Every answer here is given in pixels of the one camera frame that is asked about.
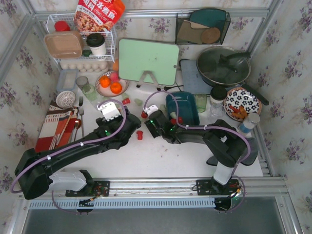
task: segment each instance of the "red food package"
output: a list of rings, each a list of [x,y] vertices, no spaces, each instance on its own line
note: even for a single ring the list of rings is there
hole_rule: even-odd
[[[125,6],[121,0],[79,0],[74,22],[80,32],[111,30]]]

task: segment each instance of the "black lid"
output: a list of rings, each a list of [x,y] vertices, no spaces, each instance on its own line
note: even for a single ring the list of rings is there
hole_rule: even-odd
[[[216,85],[211,91],[210,96],[213,97],[213,99],[222,101],[226,98],[228,95],[228,92],[223,86]]]
[[[90,47],[99,47],[104,42],[105,38],[100,33],[92,33],[87,37],[87,45]]]

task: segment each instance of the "orange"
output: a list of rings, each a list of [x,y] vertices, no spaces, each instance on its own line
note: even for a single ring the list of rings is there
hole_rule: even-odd
[[[107,88],[111,84],[111,79],[109,79],[108,76],[102,76],[99,79],[99,83],[101,84],[103,88]]]
[[[116,59],[114,64],[113,64],[113,70],[115,72],[117,72],[119,70],[119,60],[118,59]]]
[[[111,85],[111,90],[114,94],[119,94],[122,91],[122,86],[119,82],[114,82]]]

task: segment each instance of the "white wire rack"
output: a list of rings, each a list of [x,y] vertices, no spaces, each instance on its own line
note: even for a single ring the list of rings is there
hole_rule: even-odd
[[[53,14],[49,15],[47,24],[46,24],[46,29],[48,33],[54,29],[54,24],[60,20],[66,21],[71,28],[71,30],[77,30],[75,24],[74,24],[74,15],[73,13],[67,13],[67,14]],[[90,49],[88,45],[86,44],[86,39],[87,36],[90,33],[80,33],[84,42],[84,48],[83,49]],[[107,32],[99,32],[105,37],[105,47],[107,53],[105,55],[90,55],[89,57],[79,57],[79,58],[71,58],[71,59],[57,59],[55,58],[55,61],[57,63],[61,61],[73,61],[73,60],[79,60],[79,61],[115,61],[114,56],[115,56],[115,48],[116,48],[116,31],[115,27],[112,28],[111,31]]]

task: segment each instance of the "green cutting board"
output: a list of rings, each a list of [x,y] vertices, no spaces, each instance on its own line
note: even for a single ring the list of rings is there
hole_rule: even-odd
[[[159,84],[173,85],[178,56],[179,47],[174,44],[121,39],[119,77],[139,81],[144,71],[151,71]],[[144,82],[153,83],[150,75]]]

